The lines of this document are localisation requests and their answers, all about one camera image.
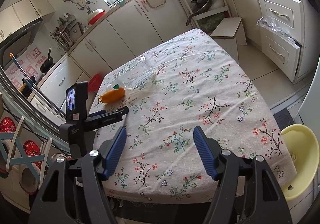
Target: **black frying pan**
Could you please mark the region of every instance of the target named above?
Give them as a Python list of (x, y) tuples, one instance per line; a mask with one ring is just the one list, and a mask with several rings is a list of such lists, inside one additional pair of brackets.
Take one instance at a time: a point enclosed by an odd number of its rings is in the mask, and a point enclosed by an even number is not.
[(42, 73), (47, 73), (53, 65), (53, 58), (50, 57), (50, 54), (51, 54), (51, 47), (49, 48), (48, 58), (45, 59), (45, 61), (43, 62), (43, 64), (40, 67), (40, 71)]
[(199, 6), (199, 2), (197, 0), (192, 0), (191, 2), (194, 3), (195, 5), (191, 9), (193, 14), (188, 17), (186, 26), (190, 24), (191, 19), (194, 16), (207, 12), (209, 8), (212, 6), (212, 0), (203, 0), (204, 4), (202, 6)]

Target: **yellow plastic tub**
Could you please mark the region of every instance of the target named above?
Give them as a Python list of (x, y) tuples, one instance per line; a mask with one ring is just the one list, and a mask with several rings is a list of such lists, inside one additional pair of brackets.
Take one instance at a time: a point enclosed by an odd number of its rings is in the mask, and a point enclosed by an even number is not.
[(297, 175), (289, 184), (281, 187), (287, 201), (300, 196), (312, 182), (319, 165), (319, 144), (310, 128), (294, 124), (281, 134), (293, 158)]

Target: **metal screw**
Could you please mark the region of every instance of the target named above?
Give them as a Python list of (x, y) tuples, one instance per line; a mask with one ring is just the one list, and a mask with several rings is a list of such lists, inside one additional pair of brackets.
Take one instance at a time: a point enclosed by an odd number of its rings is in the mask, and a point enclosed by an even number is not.
[(57, 158), (57, 162), (58, 162), (58, 163), (62, 163), (64, 160), (65, 160), (65, 158), (64, 158), (63, 156), (59, 156), (59, 157)]
[(222, 153), (222, 155), (225, 155), (225, 156), (231, 155), (231, 151), (228, 150), (228, 149), (223, 149), (223, 150), (221, 151), (221, 153)]
[(259, 162), (263, 162), (264, 158), (262, 155), (257, 155), (256, 156), (256, 160), (259, 161)]
[(92, 156), (92, 157), (95, 157), (99, 154), (98, 150), (92, 150), (89, 152), (89, 155)]

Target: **white sticker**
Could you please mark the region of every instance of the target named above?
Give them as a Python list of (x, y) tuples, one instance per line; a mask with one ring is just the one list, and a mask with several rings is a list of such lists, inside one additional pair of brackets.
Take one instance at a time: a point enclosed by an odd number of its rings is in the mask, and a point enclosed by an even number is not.
[(76, 114), (73, 114), (73, 115), (72, 115), (72, 119), (73, 119), (73, 120), (79, 120), (79, 118), (80, 118), (80, 117), (79, 117), (79, 113), (76, 113)]

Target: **blue gripper pad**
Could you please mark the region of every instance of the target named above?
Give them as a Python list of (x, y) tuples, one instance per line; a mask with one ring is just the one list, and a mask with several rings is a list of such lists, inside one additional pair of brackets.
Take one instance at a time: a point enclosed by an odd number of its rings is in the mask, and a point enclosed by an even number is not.
[(114, 137), (115, 141), (112, 144), (105, 161), (106, 167), (103, 175), (106, 177), (106, 179), (109, 179), (109, 177), (115, 173), (124, 145), (127, 141), (127, 132), (124, 127), (122, 127), (117, 134), (118, 135)]
[(193, 130), (193, 141), (196, 144), (201, 161), (208, 175), (215, 179), (218, 172), (215, 168), (215, 159), (206, 142), (208, 139), (200, 126), (196, 126)]

